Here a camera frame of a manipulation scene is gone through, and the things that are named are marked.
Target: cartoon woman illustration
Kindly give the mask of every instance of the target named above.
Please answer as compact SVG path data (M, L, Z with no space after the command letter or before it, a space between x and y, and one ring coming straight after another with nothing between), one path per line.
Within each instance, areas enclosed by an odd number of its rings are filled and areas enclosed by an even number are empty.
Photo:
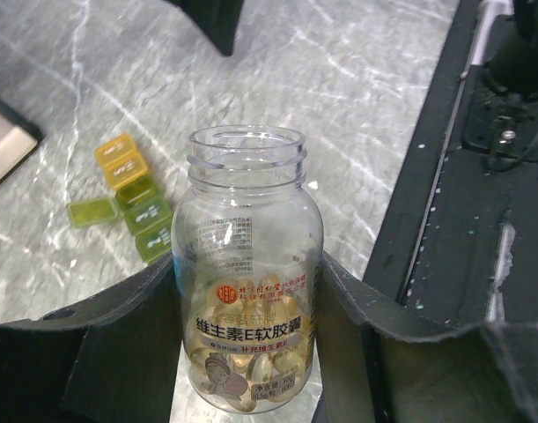
M225 357L219 352L211 352L205 364L206 375L212 384L202 383L202 387L210 394L239 401L247 391L247 381L231 371Z

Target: transparent jar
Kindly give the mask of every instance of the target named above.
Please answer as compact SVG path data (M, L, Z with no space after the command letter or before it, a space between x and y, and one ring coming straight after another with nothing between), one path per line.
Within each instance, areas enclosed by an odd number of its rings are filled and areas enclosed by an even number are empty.
M312 370L323 225L301 188L304 142L265 126L190 136L172 236L184 349L196 391L228 412L286 404Z

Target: marble surface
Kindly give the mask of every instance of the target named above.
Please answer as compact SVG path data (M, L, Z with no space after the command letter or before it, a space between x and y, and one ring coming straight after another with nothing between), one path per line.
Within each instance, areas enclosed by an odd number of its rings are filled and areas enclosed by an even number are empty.
M246 0L227 58L161 0L0 0L0 96L48 134L0 187L0 322L39 318L144 267L123 223L75 229L65 211L111 193L92 152L125 131L173 204L188 186L191 131L304 132L325 248L361 277L456 4ZM308 422L321 392L315 369L291 404L235 418L184 377L172 422Z

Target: white marble vein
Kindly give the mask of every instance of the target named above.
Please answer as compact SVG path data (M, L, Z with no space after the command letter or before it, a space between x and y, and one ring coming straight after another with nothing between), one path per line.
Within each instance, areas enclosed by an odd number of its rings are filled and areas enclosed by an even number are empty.
M93 150L131 133L173 205L190 132L265 123L304 132L326 250L363 275L456 0L246 1L222 57L159 0L0 0L0 96L47 133L0 188L0 322L39 318L142 269L121 223L70 226L69 201L111 195ZM255 417L206 405L183 372L172 422L308 422L319 369Z

